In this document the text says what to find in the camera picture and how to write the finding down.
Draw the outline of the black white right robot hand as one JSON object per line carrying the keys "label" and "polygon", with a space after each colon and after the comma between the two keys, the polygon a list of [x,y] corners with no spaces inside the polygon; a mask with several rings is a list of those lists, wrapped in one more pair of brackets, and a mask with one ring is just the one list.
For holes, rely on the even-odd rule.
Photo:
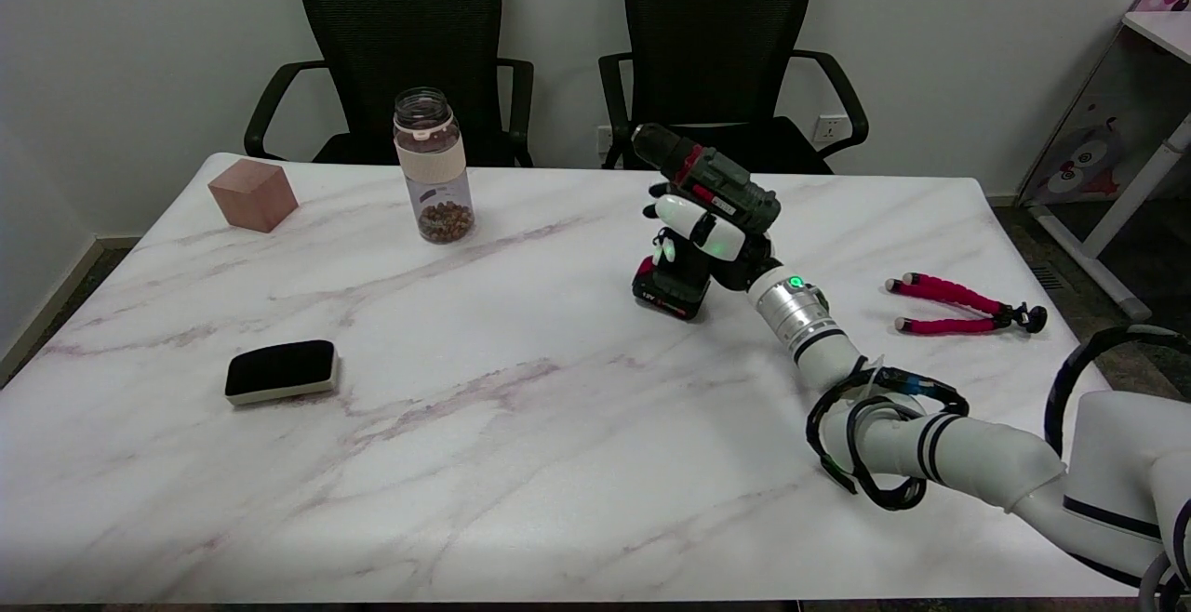
{"label": "black white right robot hand", "polygon": [[643,214],[662,221],[644,260],[651,269],[665,268],[684,283],[715,280],[727,291],[748,291],[780,266],[771,252],[769,235],[742,230],[722,210],[690,200],[668,183],[650,185],[649,195],[651,204]]}

